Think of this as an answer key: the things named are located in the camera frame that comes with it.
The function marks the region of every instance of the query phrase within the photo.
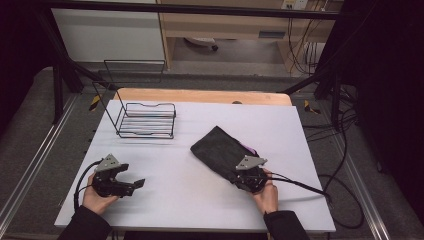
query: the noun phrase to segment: white table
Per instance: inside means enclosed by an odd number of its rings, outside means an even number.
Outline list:
[[[120,106],[114,100],[108,110],[117,115]],[[212,172],[190,151],[216,125],[268,159],[267,169],[321,189],[295,107],[189,102],[175,102],[175,106],[174,139],[119,138],[105,114],[55,225],[69,223],[73,192],[84,169],[112,153],[119,162],[129,164],[127,171],[118,174],[119,181],[146,178],[143,188],[118,200],[103,215],[114,228],[265,232],[262,216],[248,194]],[[335,231],[323,196],[292,184],[275,184],[280,209],[295,211],[306,231]]]

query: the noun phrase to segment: cable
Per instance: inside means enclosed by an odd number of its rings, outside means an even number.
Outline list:
[[[88,170],[90,170],[90,168],[92,168],[92,167],[93,167],[93,166],[95,166],[95,165],[99,165],[101,162],[102,162],[102,160],[100,160],[100,161],[96,161],[96,162],[94,162],[94,163],[90,164],[90,165],[89,165],[89,166],[88,166],[88,167],[84,170],[84,172],[82,173],[82,175],[81,175],[81,177],[80,177],[80,179],[79,179],[79,181],[78,181],[77,187],[75,188],[75,193],[74,193],[74,210],[75,210],[75,211],[77,211],[77,210],[78,210],[78,208],[79,208],[79,193],[81,192],[81,190],[83,190],[83,189],[85,189],[85,188],[87,188],[87,187],[88,187],[88,186],[86,186],[86,187],[84,187],[84,188],[80,189],[81,182],[82,182],[82,180],[83,180],[84,176],[87,174],[87,172],[88,172]]]
[[[275,177],[259,177],[259,176],[243,176],[242,178],[247,178],[247,179],[266,179],[266,180],[282,181],[282,182],[291,183],[291,184],[294,184],[294,185],[299,186],[301,188],[307,189],[307,190],[309,190],[311,192],[315,192],[315,193],[321,194],[321,195],[323,195],[328,200],[329,203],[332,202],[331,196],[328,193],[326,193],[325,191],[323,191],[323,190],[316,189],[314,187],[308,186],[308,185],[306,185],[304,183],[301,183],[301,182],[293,181],[293,180],[289,179],[288,177],[285,177],[285,176],[280,175],[280,174],[277,174],[277,173],[272,173],[271,172],[271,173],[268,173],[268,174],[277,175],[280,178],[275,178]]]
[[[346,191],[352,196],[352,198],[355,200],[355,202],[357,203],[357,205],[359,206],[359,210],[360,210],[360,214],[361,214],[361,219],[360,219],[360,221],[359,221],[359,223],[358,224],[355,224],[355,225],[348,225],[348,224],[344,224],[344,223],[342,223],[342,222],[340,222],[339,220],[337,220],[336,218],[334,218],[333,216],[332,216],[332,218],[333,218],[333,220],[334,220],[334,222],[335,223],[337,223],[338,225],[340,225],[340,226],[342,226],[342,227],[344,227],[344,228],[348,228],[348,229],[357,229],[357,228],[359,228],[359,227],[361,227],[362,225],[363,225],[363,223],[364,223],[364,219],[365,219],[365,215],[364,215],[364,212],[363,212],[363,209],[362,209],[362,206],[361,206],[361,204],[360,204],[360,202],[359,202],[359,200],[358,200],[358,198],[355,196],[355,194],[347,187],[347,185],[346,184],[344,184],[340,179],[338,179],[337,177],[336,177],[336,175],[337,175],[337,173],[340,171],[340,169],[342,168],[342,166],[344,165],[344,162],[346,161],[346,156],[347,156],[347,146],[348,146],[348,144],[347,144],[347,137],[346,137],[346,130],[347,129],[349,129],[350,128],[350,126],[354,123],[354,122],[356,122],[356,120],[357,120],[357,116],[356,116],[356,113],[354,113],[354,114],[351,114],[351,115],[347,115],[350,111],[352,111],[352,110],[354,110],[354,107],[351,107],[351,108],[349,108],[348,110],[346,110],[346,111],[344,111],[343,113],[342,113],[342,116],[341,116],[341,119],[340,120],[338,120],[338,122],[340,123],[339,125],[341,126],[341,131],[339,132],[339,133],[336,133],[336,134],[342,134],[342,137],[343,137],[343,141],[344,141],[344,149],[343,149],[343,156],[342,156],[342,160],[340,161],[340,163],[339,163],[339,165],[337,166],[337,168],[336,168],[336,170],[333,172],[333,174],[331,174],[331,175],[329,175],[329,174],[319,174],[318,175],[318,177],[327,177],[327,178],[329,178],[329,180],[326,182],[326,184],[325,184],[325,186],[324,186],[324,188],[323,188],[323,191],[324,192],[327,192],[327,190],[328,190],[328,187],[329,187],[329,185],[330,185],[330,183],[332,182],[332,181],[336,181],[337,183],[339,183],[343,188],[345,188],[346,189]],[[332,124],[323,124],[323,125],[315,125],[315,126],[303,126],[304,128],[308,128],[308,129],[324,129],[323,131],[320,131],[319,133],[323,133],[323,132],[326,132],[326,131],[329,131],[329,130],[332,130],[332,129],[334,129],[334,126],[332,125]]]
[[[362,224],[364,224],[365,221],[365,214],[364,211],[362,209],[361,203],[359,202],[358,198],[355,196],[355,194],[349,189],[349,187],[344,184],[340,179],[333,177],[331,175],[328,174],[319,174],[318,177],[327,177],[327,178],[332,178],[334,181],[336,181],[337,183],[339,183],[351,196],[352,198],[355,200],[356,204],[359,207],[360,213],[361,213],[361,219],[359,220],[359,223],[355,224],[355,225],[347,225],[347,224],[343,224],[341,223],[339,220],[337,220],[336,218],[333,218],[334,222],[336,222],[337,224],[339,224],[340,226],[344,227],[344,228],[348,228],[348,229],[358,229],[359,227],[362,226]]]

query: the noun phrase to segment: white panel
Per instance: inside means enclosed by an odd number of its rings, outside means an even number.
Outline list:
[[[75,61],[165,59],[157,13],[53,9],[53,14],[69,56]]]

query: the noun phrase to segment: human hand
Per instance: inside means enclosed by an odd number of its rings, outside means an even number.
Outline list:
[[[109,207],[112,203],[119,199],[118,196],[109,196],[101,197],[97,194],[94,188],[91,186],[94,178],[94,173],[88,177],[87,187],[84,192],[84,198],[82,205],[91,211],[102,215],[102,213]]]
[[[268,177],[271,177],[271,172],[267,169],[263,169]],[[253,200],[256,202],[256,206],[259,211],[263,214],[272,213],[278,210],[278,189],[272,184],[272,180],[268,180],[265,183],[265,187],[262,191],[257,193],[249,193]]]

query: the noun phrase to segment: black sleeve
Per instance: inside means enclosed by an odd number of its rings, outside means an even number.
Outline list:
[[[58,240],[105,240],[111,230],[101,216],[80,206]]]
[[[293,211],[265,213],[264,220],[274,240],[309,240]]]

